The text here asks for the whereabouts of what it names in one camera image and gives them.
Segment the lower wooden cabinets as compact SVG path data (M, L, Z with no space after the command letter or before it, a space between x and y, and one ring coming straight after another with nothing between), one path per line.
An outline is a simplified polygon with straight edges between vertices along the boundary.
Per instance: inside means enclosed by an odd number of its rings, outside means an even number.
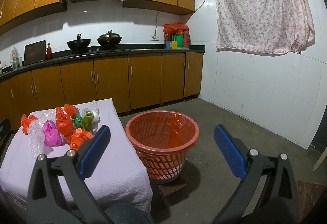
M1 79L1 118L112 99L118 113L197 96L203 53L143 53L54 64Z

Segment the black countertop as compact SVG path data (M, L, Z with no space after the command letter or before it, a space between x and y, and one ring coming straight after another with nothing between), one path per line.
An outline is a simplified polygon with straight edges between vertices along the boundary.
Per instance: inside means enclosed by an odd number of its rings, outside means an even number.
M62 63L74 62L89 60L93 58L104 58L109 56L124 56L130 54L158 54L158 53L186 53L186 52L195 52L195 53L205 53L205 45L190 45L189 49L178 49L178 50L168 50L165 49L164 44L151 44L151 43L135 43L135 44L119 44L115 50L99 50L96 49L99 46L90 47L91 52L86 52L83 54L71 54L69 50L55 52L54 58L50 60L40 61L30 65L23 65L18 69L12 69L6 67L4 72L1 73L1 81L11 78L20 73L31 71L34 69L39 69L43 67L49 67L52 65L58 65Z

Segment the glass jar with bag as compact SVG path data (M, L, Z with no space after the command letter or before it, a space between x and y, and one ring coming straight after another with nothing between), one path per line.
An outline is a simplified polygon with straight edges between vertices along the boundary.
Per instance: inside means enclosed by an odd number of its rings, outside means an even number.
M11 64L13 70L16 70L23 66L22 57L20 56L16 47L14 47L11 51Z

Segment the dark cutting board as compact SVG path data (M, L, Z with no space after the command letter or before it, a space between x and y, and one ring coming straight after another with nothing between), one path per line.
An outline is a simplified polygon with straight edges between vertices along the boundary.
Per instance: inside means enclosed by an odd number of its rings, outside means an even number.
M28 44L24 47L24 65L30 65L45 60L46 41Z

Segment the orange plastic bag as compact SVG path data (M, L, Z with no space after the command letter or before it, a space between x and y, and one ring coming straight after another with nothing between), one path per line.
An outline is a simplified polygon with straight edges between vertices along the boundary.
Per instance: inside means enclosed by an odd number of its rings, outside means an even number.
M65 104L64 109L61 107L56 107L55 116L56 116L56 126L58 132L63 136L68 136L73 133L74 125L72 119L77 114L77 108L70 104Z
M73 133L65 135L64 138L70 145L70 149L78 150L84 141L93 138L93 134L89 131L82 130L82 128L77 128Z
M34 115L29 115L29 117L27 117L25 114L23 114L20 119L20 125L22 126L22 132L27 135L28 134L27 130L29 128L31 121L37 120L37 119L38 118L35 117Z

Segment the white tablecloth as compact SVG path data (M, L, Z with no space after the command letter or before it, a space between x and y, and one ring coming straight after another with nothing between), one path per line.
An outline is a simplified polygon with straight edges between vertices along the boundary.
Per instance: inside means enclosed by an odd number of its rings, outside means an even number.
M112 99L97 102L99 126L111 132L110 142L91 177L85 180L103 208L116 203L151 211L153 192L145 166L122 127ZM30 138L21 130L13 137L1 164L1 204L26 219L27 193L35 160Z

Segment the pink plastic bag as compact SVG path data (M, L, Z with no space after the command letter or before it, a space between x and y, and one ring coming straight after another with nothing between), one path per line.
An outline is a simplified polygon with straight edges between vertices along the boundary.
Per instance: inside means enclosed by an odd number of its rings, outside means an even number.
M55 122L47 120L43 124L42 132L44 134L44 145L45 146L62 146L64 144L62 135L57 130Z

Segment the white clear plastic bag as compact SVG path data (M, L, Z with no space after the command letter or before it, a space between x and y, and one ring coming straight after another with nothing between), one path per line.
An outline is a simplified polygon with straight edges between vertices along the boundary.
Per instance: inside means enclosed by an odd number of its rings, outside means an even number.
M92 101L90 107L84 108L82 110L82 118L91 118L92 117L92 124L96 124L99 122L99 108L97 107L97 101Z

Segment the olive green paw-print bag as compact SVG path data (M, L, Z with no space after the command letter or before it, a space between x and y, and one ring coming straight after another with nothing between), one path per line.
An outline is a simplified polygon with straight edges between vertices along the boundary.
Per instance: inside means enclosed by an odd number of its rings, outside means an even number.
M81 122L79 123L83 130L91 132L93 129L93 119L94 115L92 111L85 111L85 115L82 117Z

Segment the red plastic trash basket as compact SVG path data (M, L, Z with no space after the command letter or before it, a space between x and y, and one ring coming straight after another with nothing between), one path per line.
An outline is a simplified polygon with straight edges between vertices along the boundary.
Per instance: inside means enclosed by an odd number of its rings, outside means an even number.
M139 113L127 122L125 132L149 178L159 184L180 175L189 150L199 140L197 123L169 110Z

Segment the dark wooden stool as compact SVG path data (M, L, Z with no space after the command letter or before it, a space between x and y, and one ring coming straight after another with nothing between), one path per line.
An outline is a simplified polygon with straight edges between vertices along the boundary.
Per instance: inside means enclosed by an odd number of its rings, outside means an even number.
M151 205L153 210L168 208L189 197L188 184L181 176L171 182L158 183L151 180L150 183L153 191Z

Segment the orange bag on countertop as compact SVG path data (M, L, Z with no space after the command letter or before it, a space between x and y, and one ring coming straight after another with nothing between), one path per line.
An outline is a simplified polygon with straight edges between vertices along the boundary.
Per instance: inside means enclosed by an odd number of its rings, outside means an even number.
M163 32L169 33L169 34L183 34L184 31L189 31L189 27L182 23L182 22L176 22L174 24L165 24L163 25Z

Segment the clear bubble wrap sheet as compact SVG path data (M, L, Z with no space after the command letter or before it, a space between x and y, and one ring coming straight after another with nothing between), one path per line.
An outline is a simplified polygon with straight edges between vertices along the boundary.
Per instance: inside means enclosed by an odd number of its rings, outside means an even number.
M45 145L45 135L42 128L47 120L55 121L55 110L46 110L37 120L32 120L27 129L30 139L31 157L35 160L39 154L48 155L54 151L53 147Z

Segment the colourful boxes on counter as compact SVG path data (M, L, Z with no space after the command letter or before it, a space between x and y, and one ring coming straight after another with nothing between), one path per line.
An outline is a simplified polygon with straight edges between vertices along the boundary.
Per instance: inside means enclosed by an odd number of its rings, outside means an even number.
M189 31L184 31L182 34L164 33L165 49L167 50L189 50L190 35Z

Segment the green plastic bag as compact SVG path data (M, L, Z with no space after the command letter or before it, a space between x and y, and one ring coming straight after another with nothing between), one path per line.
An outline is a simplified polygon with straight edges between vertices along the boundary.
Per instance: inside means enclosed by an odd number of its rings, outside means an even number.
M79 111L77 111L76 115L72 118L72 122L76 129L81 128L80 122L82 121L82 116L80 115Z

